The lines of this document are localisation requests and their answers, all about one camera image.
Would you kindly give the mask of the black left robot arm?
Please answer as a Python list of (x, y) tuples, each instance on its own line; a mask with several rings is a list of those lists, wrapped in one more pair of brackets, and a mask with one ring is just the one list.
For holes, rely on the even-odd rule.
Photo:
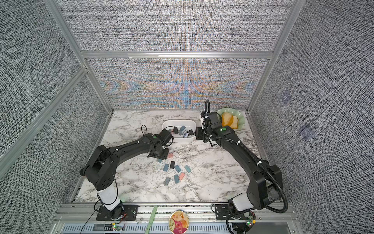
[(117, 167), (145, 153), (149, 154), (149, 158), (165, 160), (169, 154), (167, 145), (169, 142), (173, 143), (171, 136), (145, 134), (137, 140), (120, 146), (100, 145), (96, 147), (79, 173), (95, 187), (99, 202), (111, 212), (121, 205), (116, 182)]

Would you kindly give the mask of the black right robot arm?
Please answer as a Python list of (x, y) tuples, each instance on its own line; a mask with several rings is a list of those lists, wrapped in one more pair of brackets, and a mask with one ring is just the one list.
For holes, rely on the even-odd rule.
[(268, 209), (283, 214), (288, 210), (288, 201), (283, 191), (281, 170), (276, 165), (258, 158), (229, 127), (213, 131), (197, 127), (197, 140), (215, 142), (239, 163), (249, 178), (246, 193), (235, 196), (229, 204), (237, 212)]

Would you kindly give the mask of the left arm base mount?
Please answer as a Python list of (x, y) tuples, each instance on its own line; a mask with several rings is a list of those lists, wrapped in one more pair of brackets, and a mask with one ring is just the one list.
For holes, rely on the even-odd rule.
[(138, 213), (138, 205), (129, 205), (122, 203), (109, 211), (105, 206), (100, 206), (96, 221), (135, 221)]

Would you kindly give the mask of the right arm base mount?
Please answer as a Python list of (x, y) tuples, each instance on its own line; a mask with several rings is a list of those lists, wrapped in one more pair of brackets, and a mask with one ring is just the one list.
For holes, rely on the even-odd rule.
[(211, 210), (214, 212), (217, 220), (226, 220), (226, 218), (233, 213), (238, 212), (238, 210), (228, 203), (223, 204), (212, 204)]

